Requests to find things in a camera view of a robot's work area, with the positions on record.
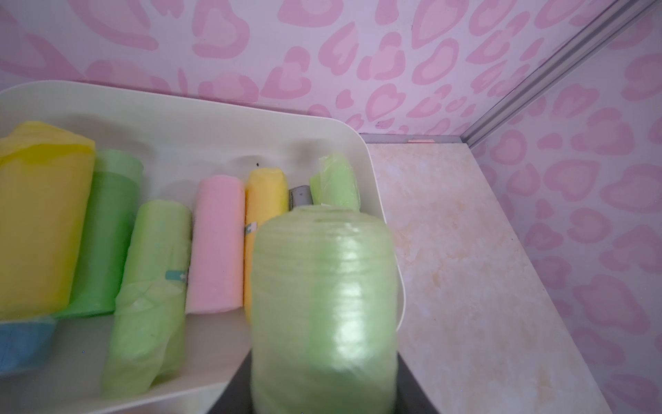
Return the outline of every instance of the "white tray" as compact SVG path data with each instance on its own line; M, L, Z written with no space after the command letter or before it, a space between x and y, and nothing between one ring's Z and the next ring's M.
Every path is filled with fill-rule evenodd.
M309 117L184 97L68 81L39 81L0 92L0 136L23 121L44 121L139 157L143 201L171 199L192 207L199 180L228 174L245 180L258 167L279 167L290 188L308 183L318 159L349 159L361 211L384 218L370 155L349 126ZM398 315L404 313L402 276ZM132 399L104 400L99 379L113 317L62 321L46 366L0 380L3 413L106 413L219 386L250 349L243 311L187 317L187 359L180 375Z

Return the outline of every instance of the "beige marble surface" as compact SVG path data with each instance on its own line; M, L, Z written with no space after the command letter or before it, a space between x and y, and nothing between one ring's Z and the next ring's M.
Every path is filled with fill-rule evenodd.
M610 413L468 147L369 151L406 286L399 349L440 413Z

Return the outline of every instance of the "teal tape label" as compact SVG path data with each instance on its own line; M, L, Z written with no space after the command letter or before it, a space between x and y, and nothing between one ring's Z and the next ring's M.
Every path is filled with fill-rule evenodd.
M168 270L165 272L165 280L172 280L174 282L186 282L185 270Z
M250 223L249 225L246 226L245 235L248 236L249 234L256 231L257 229L258 229L258 222L254 221L253 223Z

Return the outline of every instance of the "pink leopard print wall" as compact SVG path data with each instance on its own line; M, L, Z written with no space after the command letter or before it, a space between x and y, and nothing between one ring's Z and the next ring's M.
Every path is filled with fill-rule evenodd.
M662 412L662 7L473 154L614 414Z
M72 79L461 134L612 0L0 1L0 89Z

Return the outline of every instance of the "yellow trash bag roll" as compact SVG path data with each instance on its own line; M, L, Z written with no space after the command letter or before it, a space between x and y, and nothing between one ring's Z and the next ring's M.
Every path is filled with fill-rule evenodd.
M252 305L250 272L255 232L267 220L289 210L287 178L280 168L259 168L246 183L246 237L244 239L244 310L250 322Z
M94 141L41 122L0 139L0 321L67 307L94 161Z

